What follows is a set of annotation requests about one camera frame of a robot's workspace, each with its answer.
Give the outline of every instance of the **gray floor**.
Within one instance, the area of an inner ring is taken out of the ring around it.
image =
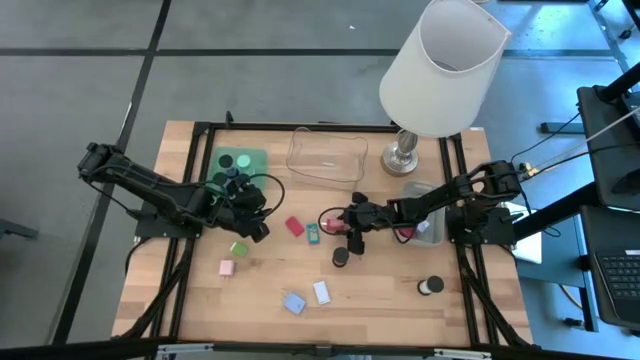
[[[174,1],[160,47],[397,48],[426,3]],[[160,4],[0,0],[0,47],[146,48]],[[625,20],[618,5],[612,0],[602,14],[620,27]],[[492,1],[484,8],[512,31],[510,49],[608,49],[588,5]],[[640,58],[633,47],[638,41],[636,32],[621,42],[631,64]],[[127,154],[151,166],[166,120],[221,120],[226,110],[241,122],[387,123],[377,87],[391,60],[156,58]],[[9,236],[0,242],[0,347],[47,341],[96,198],[76,179],[75,165],[88,142],[117,138],[141,63],[139,57],[0,57],[0,217],[41,231],[34,241]],[[542,139],[539,123],[577,112],[577,87],[606,84],[620,73],[611,57],[504,59],[475,125],[486,128],[493,158],[509,158]],[[520,160],[535,163],[579,141],[558,136]],[[532,180],[525,190],[532,205],[541,207],[590,180],[589,163],[581,159]],[[132,206],[140,203],[123,191],[115,195]],[[110,207],[70,341],[109,336],[134,225]],[[529,280],[522,286],[537,344],[640,357],[640,339],[616,327],[601,324],[599,334],[588,334],[560,325],[559,319],[577,314],[556,286]]]

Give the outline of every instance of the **green tray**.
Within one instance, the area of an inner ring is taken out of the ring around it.
[[[211,165],[209,166],[209,174],[207,176],[208,180],[213,178],[213,175],[223,171],[222,167],[218,163],[220,157],[223,155],[229,155],[233,158],[233,165],[237,167],[236,160],[240,155],[248,155],[251,158],[251,165],[249,165],[246,169],[240,169],[240,173],[247,174],[249,176],[254,174],[265,174],[269,170],[269,164],[267,161],[267,152],[263,149],[249,149],[249,148],[239,148],[239,147],[226,147],[219,146],[214,149],[213,153],[213,161],[211,161]],[[260,190],[264,190],[265,181],[267,179],[265,177],[257,177],[255,179],[251,179],[251,183],[254,184]],[[218,185],[208,184],[209,187],[221,190]]]

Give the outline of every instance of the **pink cube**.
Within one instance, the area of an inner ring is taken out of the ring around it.
[[[233,276],[233,268],[235,267],[235,263],[233,260],[222,260],[220,261],[220,276],[222,277],[231,277]]]

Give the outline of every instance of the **wooden tabletop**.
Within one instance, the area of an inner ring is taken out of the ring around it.
[[[176,181],[182,179],[192,128],[193,122],[167,123],[155,171]],[[380,154],[394,134],[340,136],[367,139],[366,175],[357,190],[373,202],[384,204],[386,199],[397,197],[406,181],[444,181],[436,139],[420,138],[418,168],[409,176],[395,178],[380,166]],[[489,160],[482,129],[465,131],[462,136],[469,169]],[[304,235],[291,235],[284,226],[288,217],[295,215],[303,224],[313,223],[322,210],[347,206],[351,193],[294,182],[285,165],[290,140],[291,132],[286,131],[216,131],[214,147],[265,149],[269,173],[284,183],[286,198],[266,220],[271,234],[259,244],[221,229],[203,232],[195,246],[179,337],[194,341],[468,346],[460,276],[450,243],[420,248],[399,244],[389,230],[370,232],[364,234],[366,253],[360,257],[352,254],[348,264],[339,269],[332,265],[331,255],[337,246],[345,246],[343,237],[321,234],[320,244],[308,245]],[[450,153],[455,170],[452,146]],[[199,166],[194,172],[195,180]],[[268,205],[277,201],[280,190],[275,183],[267,182],[265,196]],[[248,245],[246,258],[231,256],[229,248],[234,241]],[[133,255],[114,335],[133,325],[155,296],[167,243],[167,239],[152,239]],[[497,246],[483,246],[483,250],[492,298],[520,336],[531,341],[513,258]],[[218,275],[222,259],[236,260],[236,273],[230,279]],[[421,296],[416,284],[431,275],[444,279],[444,291]],[[325,305],[317,304],[312,287],[321,280],[326,282],[331,296],[331,302]],[[306,299],[307,307],[299,316],[282,305],[290,291]],[[482,307],[477,299],[475,308],[480,335],[486,341]],[[162,334],[168,332],[172,309],[170,299]]]

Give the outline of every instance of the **white lampshade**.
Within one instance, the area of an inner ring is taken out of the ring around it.
[[[443,137],[468,128],[510,36],[469,0],[431,1],[382,78],[382,106],[418,135]]]

